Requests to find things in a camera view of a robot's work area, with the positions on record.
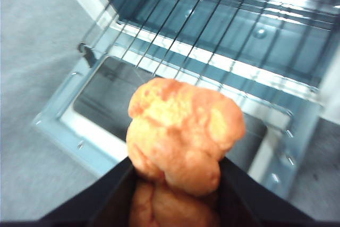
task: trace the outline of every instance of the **metal wire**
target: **metal wire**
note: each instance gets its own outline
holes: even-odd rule
[[[205,29],[206,29],[206,27],[208,26],[208,24],[209,24],[211,18],[212,18],[213,15],[215,14],[215,12],[216,12],[218,6],[220,5],[221,1],[222,1],[222,0],[218,0],[217,4],[215,5],[214,9],[212,10],[212,12],[211,12],[211,14],[210,14],[210,16],[209,16],[209,18],[208,18],[208,20],[206,21],[205,25],[204,25],[203,28],[201,29],[201,31],[200,31],[198,37],[196,38],[195,42],[194,42],[193,45],[191,46],[189,53],[186,55],[185,59],[183,60],[182,64],[180,65],[180,67],[179,67],[179,69],[178,69],[178,71],[177,71],[177,73],[176,73],[174,79],[176,79],[176,77],[178,76],[179,72],[183,69],[184,65],[185,65],[186,62],[188,61],[189,56],[190,56],[192,50],[195,48],[195,46],[196,46],[198,40],[201,38],[203,32],[205,31]]]
[[[125,49],[123,55],[120,57],[120,59],[124,59],[126,53],[129,51],[130,47],[133,45],[133,43],[135,42],[135,40],[138,38],[139,33],[143,30],[145,24],[148,22],[148,20],[150,19],[151,15],[154,13],[154,10],[156,9],[156,7],[158,6],[158,4],[160,3],[161,0],[158,0],[155,4],[155,6],[151,9],[149,15],[146,17],[146,19],[144,20],[144,22],[142,23],[141,27],[139,28],[137,34],[134,36],[134,38],[132,39],[132,41],[130,42],[130,44],[128,45],[128,47]]]
[[[228,23],[228,26],[227,26],[226,29],[224,30],[223,34],[221,35],[219,41],[217,42],[217,44],[216,44],[216,46],[215,46],[215,48],[214,48],[214,50],[212,51],[212,53],[211,53],[211,55],[210,55],[210,58],[209,58],[209,60],[208,60],[208,62],[207,62],[207,65],[204,65],[203,70],[200,72],[199,77],[198,77],[198,79],[197,79],[195,85],[197,85],[198,82],[201,80],[202,76],[204,76],[204,74],[205,74],[205,72],[206,72],[208,66],[210,65],[211,60],[212,60],[213,57],[214,57],[214,54],[216,53],[216,51],[218,50],[219,46],[221,45],[221,43],[222,43],[222,41],[223,41],[225,35],[226,35],[227,32],[229,31],[229,28],[230,28],[231,24],[233,23],[233,21],[234,21],[236,15],[237,15],[237,13],[239,12],[240,7],[241,7],[243,1],[244,1],[244,0],[242,0],[242,1],[239,3],[239,6],[237,7],[237,9],[236,9],[236,11],[234,12],[234,14],[233,14],[233,16],[232,16],[230,22]]]
[[[168,49],[166,50],[166,52],[165,52],[165,54],[164,54],[163,58],[160,60],[160,62],[158,63],[158,65],[157,65],[156,69],[155,69],[155,70],[154,70],[154,72],[152,73],[152,75],[153,75],[153,76],[156,74],[156,72],[157,72],[158,68],[159,68],[159,67],[160,67],[160,65],[163,63],[163,61],[164,61],[164,59],[165,59],[166,55],[169,53],[169,51],[170,51],[171,47],[172,47],[172,46],[174,45],[174,43],[176,42],[176,40],[177,40],[178,36],[180,35],[180,33],[181,33],[181,32],[182,32],[182,30],[184,29],[185,25],[186,25],[186,24],[187,24],[187,22],[189,21],[189,19],[190,19],[191,15],[192,15],[192,14],[193,14],[193,12],[195,11],[195,9],[196,9],[196,7],[197,7],[197,5],[198,5],[198,3],[199,3],[199,2],[200,2],[200,0],[197,0],[197,1],[196,1],[196,3],[195,3],[195,5],[193,6],[193,8],[190,10],[190,13],[189,13],[188,17],[186,17],[186,19],[185,19],[184,23],[182,24],[182,26],[181,26],[181,28],[179,29],[179,31],[178,31],[178,33],[177,33],[177,35],[176,35],[176,36],[175,36],[175,38],[173,39],[173,41],[172,41],[171,45],[168,47]]]
[[[168,19],[170,18],[171,14],[173,13],[173,11],[175,10],[177,4],[180,2],[180,0],[177,0],[175,5],[173,6],[173,8],[171,9],[171,11],[168,13],[167,17],[165,18],[165,21],[163,22],[163,24],[160,26],[160,28],[158,29],[155,37],[153,38],[153,40],[150,42],[148,48],[144,51],[142,58],[139,60],[139,62],[136,64],[136,67],[138,67],[138,65],[140,64],[140,62],[142,61],[142,59],[145,57],[146,53],[148,52],[148,50],[151,48],[152,44],[154,43],[156,37],[159,35],[160,31],[162,30],[162,28],[164,27],[165,23],[168,21]]]
[[[128,3],[128,0],[123,0],[122,5],[120,6],[120,8],[123,8],[126,4]],[[99,34],[99,36],[97,37],[97,40],[95,41],[95,43],[93,44],[93,48],[95,48],[98,44],[98,42],[100,41],[101,37],[107,32],[108,28],[110,27],[111,23],[114,21],[114,19],[116,17],[118,17],[118,12],[116,12],[115,15],[113,15],[110,19],[110,21],[108,22],[108,24],[105,26],[105,29]]]
[[[239,58],[240,58],[240,56],[241,56],[241,54],[242,54],[242,52],[243,52],[243,50],[244,50],[244,48],[245,48],[245,46],[246,46],[246,44],[247,44],[247,42],[248,42],[248,40],[249,40],[251,34],[253,33],[254,28],[256,27],[256,25],[258,24],[258,22],[259,22],[259,20],[260,20],[260,18],[261,18],[261,14],[263,14],[263,11],[264,11],[264,9],[261,10],[260,14],[256,17],[254,24],[251,26],[251,29],[249,30],[249,32],[248,32],[248,34],[247,34],[245,40],[243,41],[243,44],[242,44],[240,50],[238,51],[238,53],[237,53],[237,55],[236,55],[236,57],[235,57],[233,63],[231,64],[230,71],[229,71],[228,73],[225,73],[225,74],[222,76],[222,78],[221,78],[221,80],[220,80],[220,85],[219,85],[219,87],[218,87],[218,89],[217,89],[218,91],[220,91],[220,90],[222,89],[222,87],[223,87],[223,81],[226,80],[226,79],[228,78],[228,76],[232,73],[233,68],[234,68],[234,66],[235,66],[235,63],[236,63],[237,60],[239,60]]]

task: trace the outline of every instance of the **oven rack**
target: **oven rack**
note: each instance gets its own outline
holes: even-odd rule
[[[142,3],[135,7],[135,11],[141,8],[143,4],[145,4],[145,1],[143,0]],[[178,40],[182,30],[185,28],[186,24],[190,21],[190,18],[192,17],[193,13],[195,12],[195,9],[199,5],[200,2],[202,1],[212,1],[214,3],[214,7],[212,8],[212,12],[210,13],[205,25],[200,29],[199,33],[196,35],[195,40],[193,41],[192,44],[185,44],[184,42]],[[247,79],[245,79],[238,88],[239,95],[241,95],[243,98],[251,99],[251,100],[257,100],[261,101],[264,105],[269,105],[271,108],[275,110],[280,110],[287,114],[287,116],[290,116],[292,119],[292,112],[290,110],[282,110],[285,109],[284,107],[281,107],[279,105],[279,99],[282,94],[285,93],[292,93],[294,96],[298,96],[303,99],[310,100],[312,102],[318,102],[318,97],[317,97],[317,85],[320,82],[321,77],[317,77],[316,74],[318,74],[318,69],[321,66],[324,66],[322,62],[324,62],[323,56],[324,53],[327,51],[327,49],[330,47],[330,44],[332,43],[332,39],[334,37],[335,31],[338,29],[339,26],[339,10],[334,8],[334,6],[331,5],[332,0],[308,0],[314,2],[315,7],[310,8],[308,6],[298,6],[294,5],[294,3],[290,2],[278,2],[277,0],[195,0],[195,4],[192,7],[191,11],[187,14],[186,19],[184,22],[181,24],[181,27],[179,30],[172,35],[171,38],[164,37],[162,35],[162,30],[164,29],[166,23],[171,19],[172,14],[178,4],[181,2],[181,0],[177,0],[174,5],[172,6],[171,10],[167,13],[166,18],[163,20],[161,25],[157,28],[154,29],[154,31],[150,31],[149,29],[149,19],[152,17],[153,12],[157,9],[157,6],[159,3],[162,2],[162,0],[157,0],[152,8],[150,8],[150,11],[148,15],[146,15],[146,18],[142,21],[137,21],[136,19],[123,19],[120,20],[118,13],[115,13],[112,15],[111,19],[109,22],[107,22],[106,26],[103,27],[103,29],[100,30],[99,34],[94,33],[96,35],[95,40],[89,40],[91,38],[91,34],[98,29],[98,22],[103,18],[103,16],[106,14],[107,10],[110,8],[110,4],[108,4],[105,9],[100,13],[98,16],[96,22],[93,24],[93,26],[90,28],[88,33],[85,35],[83,42],[85,45],[87,45],[89,48],[94,48],[98,50],[97,46],[102,39],[102,37],[108,32],[109,29],[115,28],[118,30],[118,34],[114,36],[109,44],[107,44],[105,49],[102,49],[101,52],[103,54],[107,54],[110,52],[110,49],[119,44],[119,38],[124,37],[126,33],[130,34],[130,36],[133,36],[133,39],[130,40],[130,42],[125,45],[124,48],[124,53],[121,56],[121,59],[124,60],[125,55],[127,54],[128,51],[133,51],[136,52],[136,49],[133,49],[134,43],[142,38],[143,40],[148,42],[148,46],[146,49],[144,49],[140,55],[141,57],[135,64],[136,68],[139,67],[139,64],[142,62],[144,58],[152,58],[153,60],[158,61],[157,67],[152,71],[153,75],[156,75],[157,70],[162,64],[166,65],[171,65],[169,61],[166,61],[167,56],[172,53],[174,50],[175,46],[177,47],[178,45],[185,45],[186,46],[186,54],[183,55],[183,60],[180,65],[178,65],[177,68],[177,73],[174,76],[174,78],[177,78],[178,74],[180,71],[188,72],[186,70],[187,64],[193,59],[191,57],[193,52],[200,52],[202,50],[200,47],[197,46],[197,42],[200,40],[202,34],[204,33],[205,29],[209,26],[209,22],[212,20],[216,10],[221,6],[221,5],[229,5],[232,7],[235,7],[236,10],[234,14],[232,15],[227,27],[225,28],[224,32],[220,36],[218,42],[216,43],[215,47],[211,50],[208,51],[208,57],[206,57],[202,62],[205,64],[204,68],[201,70],[200,73],[193,73],[193,76],[197,77],[197,80],[194,84],[199,84],[200,80],[205,76],[205,71],[209,69],[212,65],[212,62],[218,56],[218,59],[221,61],[221,66],[219,66],[220,69],[223,69],[226,71],[221,78],[221,81],[224,82],[219,82],[217,90],[221,90],[223,87],[225,87],[228,84],[228,79],[232,74],[237,74],[240,75],[235,71],[236,67],[240,64],[243,63],[240,61],[240,56],[242,54],[242,51],[246,47],[246,44],[249,40],[249,38],[253,35],[253,31],[256,28],[257,24],[259,23],[260,19],[262,17],[267,17],[272,20],[277,20],[278,24],[277,27],[275,28],[275,33],[273,38],[271,39],[271,42],[269,44],[269,47],[267,51],[265,52],[264,56],[260,60],[259,63],[251,65],[251,69],[253,70],[252,74],[250,76],[245,76]],[[123,1],[123,6],[126,5],[128,1]],[[220,54],[217,54],[219,47],[221,46],[221,43],[225,36],[228,34],[229,28],[233,25],[233,21],[236,18],[237,14],[243,10],[250,11],[252,13],[256,14],[256,19],[251,26],[249,32],[243,38],[243,43],[241,47],[239,48],[239,51],[235,54],[233,58],[229,58]],[[268,58],[271,52],[272,47],[277,43],[279,39],[280,32],[284,29],[284,27],[288,23],[298,23],[300,25],[303,25],[303,31],[302,31],[302,36],[299,40],[299,42],[296,45],[295,50],[289,56],[289,62],[286,65],[286,67],[282,70],[280,74],[276,74],[275,72],[271,72],[271,74],[268,76],[270,79],[271,87],[274,87],[275,93],[271,93],[269,97],[266,99],[261,99],[258,97],[253,97],[250,93],[247,91],[251,91],[252,88],[257,84],[259,77],[262,76],[263,73],[266,73],[267,70],[264,69],[264,66],[268,62]],[[303,82],[291,79],[288,77],[288,74],[290,73],[298,73],[294,70],[291,70],[291,67],[294,66],[294,64],[299,61],[299,53],[301,49],[303,48],[303,45],[306,43],[306,38],[308,37],[309,33],[311,32],[312,28],[319,28],[322,29],[323,31],[327,32],[327,39],[325,40],[321,50],[319,51],[318,57],[314,60],[314,63],[312,64],[313,69],[312,72],[309,72],[308,74],[298,74],[299,76],[303,77]],[[142,34],[145,34],[145,31],[149,31],[150,33],[147,36],[142,36]],[[162,44],[162,46],[166,49],[165,53],[163,53],[162,56],[158,56],[155,58],[154,56],[150,55],[148,52],[150,49],[154,46],[156,41],[158,40],[166,41],[167,43]],[[287,132],[288,134],[292,134],[293,131],[290,130],[290,125],[288,125],[285,129],[282,129],[282,132]]]

